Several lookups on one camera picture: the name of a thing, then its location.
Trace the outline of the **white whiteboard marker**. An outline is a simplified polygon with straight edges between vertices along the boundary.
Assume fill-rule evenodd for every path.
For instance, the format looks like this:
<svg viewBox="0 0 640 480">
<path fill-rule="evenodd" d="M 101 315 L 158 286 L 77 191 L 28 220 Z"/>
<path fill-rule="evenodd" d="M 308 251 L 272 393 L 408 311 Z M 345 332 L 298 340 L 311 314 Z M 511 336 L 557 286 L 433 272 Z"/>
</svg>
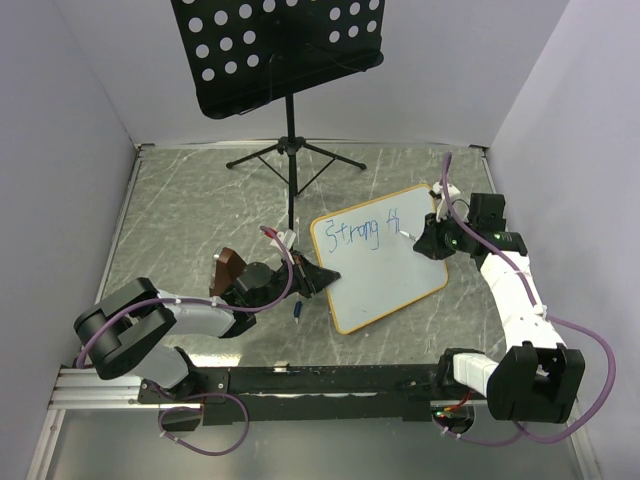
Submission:
<svg viewBox="0 0 640 480">
<path fill-rule="evenodd" d="M 413 242 L 417 241 L 417 238 L 414 235 L 410 234 L 409 232 L 406 232 L 406 231 L 403 231 L 403 230 L 399 230 L 399 234 L 401 234 L 402 236 L 410 239 Z"/>
</svg>

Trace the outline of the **blue marker cap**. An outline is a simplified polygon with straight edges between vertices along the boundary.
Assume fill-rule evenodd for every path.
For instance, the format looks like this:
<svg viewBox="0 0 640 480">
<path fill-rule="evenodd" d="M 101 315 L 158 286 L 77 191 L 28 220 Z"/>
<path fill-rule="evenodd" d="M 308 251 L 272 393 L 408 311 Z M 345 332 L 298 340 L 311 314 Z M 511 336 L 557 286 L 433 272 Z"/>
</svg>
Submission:
<svg viewBox="0 0 640 480">
<path fill-rule="evenodd" d="M 303 302 L 298 300 L 295 303 L 294 310 L 293 310 L 293 318 L 294 318 L 294 321 L 295 321 L 296 325 L 299 324 L 299 319 L 300 319 L 300 314 L 301 314 L 301 311 L 302 311 L 302 307 L 303 307 Z"/>
</svg>

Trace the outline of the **yellow framed whiteboard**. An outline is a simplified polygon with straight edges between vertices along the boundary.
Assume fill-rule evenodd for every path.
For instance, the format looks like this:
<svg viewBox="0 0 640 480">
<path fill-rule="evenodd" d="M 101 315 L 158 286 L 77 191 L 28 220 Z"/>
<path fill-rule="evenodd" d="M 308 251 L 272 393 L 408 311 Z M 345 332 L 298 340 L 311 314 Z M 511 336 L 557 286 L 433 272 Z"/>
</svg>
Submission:
<svg viewBox="0 0 640 480">
<path fill-rule="evenodd" d="M 316 218 L 310 226 L 321 267 L 341 278 L 327 288 L 336 330 L 353 333 L 448 283 L 444 261 L 413 251 L 424 219 L 435 211 L 430 186 L 418 184 Z"/>
</svg>

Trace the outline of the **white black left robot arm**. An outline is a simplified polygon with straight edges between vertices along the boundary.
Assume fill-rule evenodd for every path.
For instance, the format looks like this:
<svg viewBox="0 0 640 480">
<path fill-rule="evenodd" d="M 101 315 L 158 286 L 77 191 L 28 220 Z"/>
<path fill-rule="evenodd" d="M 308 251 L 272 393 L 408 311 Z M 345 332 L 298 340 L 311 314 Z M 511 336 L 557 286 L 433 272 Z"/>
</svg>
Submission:
<svg viewBox="0 0 640 480">
<path fill-rule="evenodd" d="M 238 337 L 255 325 L 258 313 L 292 294 L 311 298 L 340 277 L 297 251 L 273 270 L 223 248 L 214 256 L 207 298 L 179 297 L 139 277 L 81 314 L 74 330 L 83 348 L 75 365 L 94 367 L 103 380 L 135 374 L 184 402 L 196 393 L 198 378 L 188 355 L 164 345 L 165 337 Z"/>
</svg>

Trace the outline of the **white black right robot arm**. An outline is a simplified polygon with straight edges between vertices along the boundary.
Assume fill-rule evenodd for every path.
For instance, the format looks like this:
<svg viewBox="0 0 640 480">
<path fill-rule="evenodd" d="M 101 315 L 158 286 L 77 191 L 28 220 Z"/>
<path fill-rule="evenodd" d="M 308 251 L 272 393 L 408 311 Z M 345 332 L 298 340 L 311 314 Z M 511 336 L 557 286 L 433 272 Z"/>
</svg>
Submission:
<svg viewBox="0 0 640 480">
<path fill-rule="evenodd" d="M 496 420 L 566 422 L 585 360 L 579 350 L 567 348 L 546 317 L 524 240 L 506 229 L 504 197 L 472 194 L 468 217 L 458 222 L 443 190 L 436 187 L 430 194 L 437 209 L 426 215 L 414 251 L 431 260 L 468 254 L 490 289 L 506 342 L 500 361 L 478 350 L 446 349 L 438 363 L 438 390 L 448 398 L 476 392 Z"/>
</svg>

